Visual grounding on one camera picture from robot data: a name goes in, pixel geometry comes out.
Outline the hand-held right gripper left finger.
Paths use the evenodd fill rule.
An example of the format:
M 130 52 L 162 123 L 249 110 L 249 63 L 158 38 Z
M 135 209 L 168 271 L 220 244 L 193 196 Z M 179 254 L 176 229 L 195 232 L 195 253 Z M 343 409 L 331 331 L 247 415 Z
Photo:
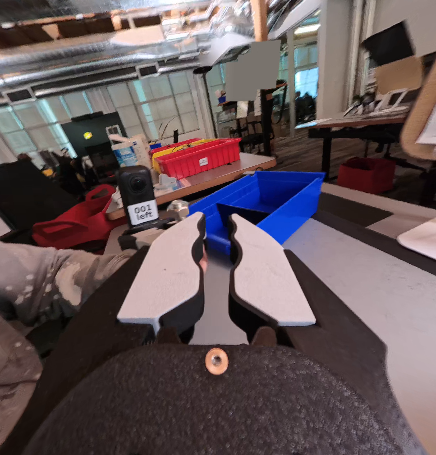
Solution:
M 151 244 L 118 311 L 119 323 L 149 326 L 155 336 L 172 329 L 181 342 L 191 341 L 205 306 L 199 264 L 205 224 L 205 215 L 196 212 Z

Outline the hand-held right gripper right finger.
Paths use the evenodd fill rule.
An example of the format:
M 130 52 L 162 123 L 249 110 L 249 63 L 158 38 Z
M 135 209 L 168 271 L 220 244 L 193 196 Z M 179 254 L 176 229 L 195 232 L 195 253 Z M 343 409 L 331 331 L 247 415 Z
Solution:
M 248 342 L 263 327 L 273 330 L 277 341 L 284 328 L 314 326 L 317 318 L 283 246 L 236 214 L 229 218 L 228 229 L 228 312 Z

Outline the silver flange bolt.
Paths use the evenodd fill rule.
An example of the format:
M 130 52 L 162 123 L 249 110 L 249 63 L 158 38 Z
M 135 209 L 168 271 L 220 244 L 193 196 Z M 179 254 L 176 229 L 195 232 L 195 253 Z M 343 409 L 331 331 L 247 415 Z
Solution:
M 184 200 L 173 200 L 167 207 L 166 212 L 170 218 L 182 221 L 189 216 L 189 202 Z

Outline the blue plastic bin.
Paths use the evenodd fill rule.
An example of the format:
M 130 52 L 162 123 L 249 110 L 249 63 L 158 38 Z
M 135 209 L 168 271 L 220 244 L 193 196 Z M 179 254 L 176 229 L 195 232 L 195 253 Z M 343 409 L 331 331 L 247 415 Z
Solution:
M 208 246 L 231 252 L 228 218 L 236 213 L 283 244 L 316 213 L 324 173 L 256 171 L 189 207 L 206 219 Z

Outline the person's left forearm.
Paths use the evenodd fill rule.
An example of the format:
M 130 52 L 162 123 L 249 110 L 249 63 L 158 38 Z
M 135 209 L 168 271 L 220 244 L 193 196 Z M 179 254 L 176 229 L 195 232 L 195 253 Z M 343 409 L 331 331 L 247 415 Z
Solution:
M 0 320 L 34 327 L 70 318 L 134 254 L 96 255 L 0 241 Z

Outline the blue-white wipes tub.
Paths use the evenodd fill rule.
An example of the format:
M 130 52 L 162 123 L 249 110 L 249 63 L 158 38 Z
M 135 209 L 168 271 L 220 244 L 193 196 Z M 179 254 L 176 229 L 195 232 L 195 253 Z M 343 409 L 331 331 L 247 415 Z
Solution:
M 124 141 L 118 144 L 114 144 L 111 146 L 111 149 L 118 161 L 120 168 L 139 165 L 132 141 Z

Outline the white box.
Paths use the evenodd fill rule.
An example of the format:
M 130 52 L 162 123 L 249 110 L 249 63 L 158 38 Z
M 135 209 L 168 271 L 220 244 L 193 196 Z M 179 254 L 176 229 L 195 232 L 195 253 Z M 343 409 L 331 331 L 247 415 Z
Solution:
M 151 149 L 146 136 L 144 134 L 134 135 L 131 142 L 138 165 L 152 169 Z

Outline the red plastic tote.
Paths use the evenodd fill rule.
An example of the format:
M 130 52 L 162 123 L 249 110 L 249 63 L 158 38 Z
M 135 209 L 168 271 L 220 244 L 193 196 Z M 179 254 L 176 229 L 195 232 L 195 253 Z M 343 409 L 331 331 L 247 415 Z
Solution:
M 160 174 L 177 180 L 240 160 L 241 138 L 216 139 L 158 157 Z

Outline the black bin divider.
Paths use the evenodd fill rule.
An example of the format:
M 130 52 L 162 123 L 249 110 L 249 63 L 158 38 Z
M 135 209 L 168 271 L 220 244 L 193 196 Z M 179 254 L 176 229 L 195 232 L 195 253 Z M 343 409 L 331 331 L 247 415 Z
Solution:
M 228 227 L 228 220 L 233 214 L 242 217 L 253 225 L 259 224 L 270 215 L 270 213 L 261 210 L 242 208 L 224 203 L 217 203 L 216 207 L 221 219 L 221 223 L 223 227 L 226 228 Z

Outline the black partition panel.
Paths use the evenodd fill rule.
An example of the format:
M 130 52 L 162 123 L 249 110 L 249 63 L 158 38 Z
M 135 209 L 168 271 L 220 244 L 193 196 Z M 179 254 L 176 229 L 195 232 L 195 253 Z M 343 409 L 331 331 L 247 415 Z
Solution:
M 77 203 L 32 162 L 0 164 L 0 216 L 12 230 L 54 220 Z

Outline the black floor lamp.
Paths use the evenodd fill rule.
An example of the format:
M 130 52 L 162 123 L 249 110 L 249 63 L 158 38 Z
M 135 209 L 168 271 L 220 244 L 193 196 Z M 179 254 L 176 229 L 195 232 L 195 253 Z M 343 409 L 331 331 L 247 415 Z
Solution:
M 212 104 L 211 104 L 211 100 L 210 100 L 210 93 L 209 93 L 209 88 L 208 88 L 208 84 L 207 84 L 207 78 L 206 78 L 206 74 L 212 70 L 212 66 L 200 66 L 196 69 L 193 70 L 193 74 L 194 75 L 199 75 L 202 77 L 202 80 L 203 80 L 203 86 L 204 86 L 204 90 L 205 90 L 205 94 L 206 94 L 206 97 L 207 97 L 207 103 L 208 103 L 208 111 L 209 111 L 209 116 L 210 116 L 210 119 L 211 119 L 211 124 L 213 126 L 213 131 L 214 131 L 214 135 L 215 135 L 215 138 L 219 138 L 219 135 L 216 131 L 216 124 L 215 124 L 215 118 L 214 118 L 214 114 L 213 114 L 213 107 L 212 107 Z

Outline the white instruction sheet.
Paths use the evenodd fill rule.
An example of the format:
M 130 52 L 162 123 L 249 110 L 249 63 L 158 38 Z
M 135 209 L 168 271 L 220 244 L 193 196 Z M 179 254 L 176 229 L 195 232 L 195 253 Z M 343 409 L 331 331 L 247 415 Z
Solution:
M 436 107 L 416 143 L 436 145 Z

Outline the wooden stand black panel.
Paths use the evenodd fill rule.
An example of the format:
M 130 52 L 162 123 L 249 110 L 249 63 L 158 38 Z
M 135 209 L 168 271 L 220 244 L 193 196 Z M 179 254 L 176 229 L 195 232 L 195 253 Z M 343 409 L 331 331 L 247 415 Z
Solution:
M 404 21 L 373 34 L 361 43 L 374 63 L 376 93 L 417 90 L 423 81 L 422 60 L 415 55 Z

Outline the red handled basket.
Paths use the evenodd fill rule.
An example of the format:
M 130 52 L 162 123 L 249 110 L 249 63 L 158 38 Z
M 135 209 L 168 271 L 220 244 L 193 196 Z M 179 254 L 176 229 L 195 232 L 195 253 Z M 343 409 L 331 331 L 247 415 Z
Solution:
M 383 158 L 352 157 L 344 162 L 337 185 L 369 194 L 381 194 L 393 189 L 396 163 Z
M 34 242 L 41 247 L 103 254 L 111 231 L 126 224 L 124 218 L 107 219 L 106 211 L 114 193 L 112 185 L 99 185 L 86 194 L 84 202 L 56 219 L 34 224 Z

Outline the silver air duct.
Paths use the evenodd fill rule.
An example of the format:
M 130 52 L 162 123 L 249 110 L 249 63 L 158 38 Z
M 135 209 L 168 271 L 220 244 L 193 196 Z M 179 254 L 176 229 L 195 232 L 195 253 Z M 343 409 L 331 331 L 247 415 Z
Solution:
M 0 91 L 124 65 L 200 55 L 209 47 L 209 42 L 188 34 L 168 40 L 157 27 L 149 27 L 0 49 Z

